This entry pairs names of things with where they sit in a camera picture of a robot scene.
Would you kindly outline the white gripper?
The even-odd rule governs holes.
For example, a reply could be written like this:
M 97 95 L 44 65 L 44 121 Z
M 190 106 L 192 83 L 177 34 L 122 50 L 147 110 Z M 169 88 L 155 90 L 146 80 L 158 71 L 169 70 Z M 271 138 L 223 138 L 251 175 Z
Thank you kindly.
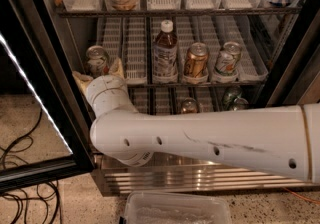
M 137 111 L 129 98 L 127 84 L 123 80 L 123 64 L 119 57 L 110 66 L 108 75 L 93 80 L 89 75 L 73 71 L 72 76 L 96 117 L 113 110 Z

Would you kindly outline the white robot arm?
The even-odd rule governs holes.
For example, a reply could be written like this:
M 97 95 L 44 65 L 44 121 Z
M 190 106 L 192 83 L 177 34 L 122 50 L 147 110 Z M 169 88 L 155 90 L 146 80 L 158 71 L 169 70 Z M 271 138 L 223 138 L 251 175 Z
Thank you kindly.
M 129 99 L 122 63 L 93 78 L 72 73 L 95 113 L 93 146 L 129 166 L 161 152 L 320 182 L 320 104 L 155 116 Z

